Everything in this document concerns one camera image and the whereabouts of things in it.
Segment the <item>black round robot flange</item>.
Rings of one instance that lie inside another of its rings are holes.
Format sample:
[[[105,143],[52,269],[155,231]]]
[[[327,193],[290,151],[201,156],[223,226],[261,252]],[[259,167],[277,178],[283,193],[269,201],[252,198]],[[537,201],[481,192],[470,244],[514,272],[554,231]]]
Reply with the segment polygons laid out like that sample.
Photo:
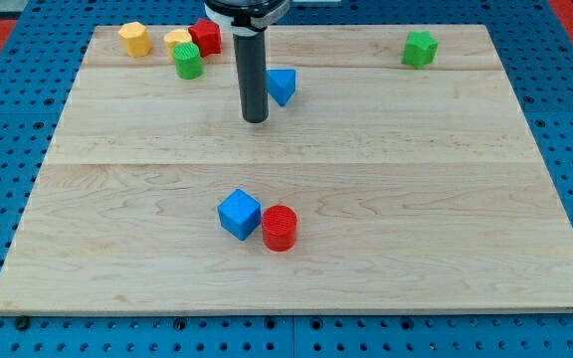
[[[220,26],[265,30],[290,9],[290,0],[205,0],[207,16]]]

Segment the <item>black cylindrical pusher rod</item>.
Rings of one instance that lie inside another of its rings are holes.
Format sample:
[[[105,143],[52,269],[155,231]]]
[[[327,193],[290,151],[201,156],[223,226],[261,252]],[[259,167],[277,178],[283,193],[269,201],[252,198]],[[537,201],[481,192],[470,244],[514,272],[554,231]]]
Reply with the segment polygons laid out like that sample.
[[[265,32],[234,34],[233,41],[243,119],[261,123],[269,116]]]

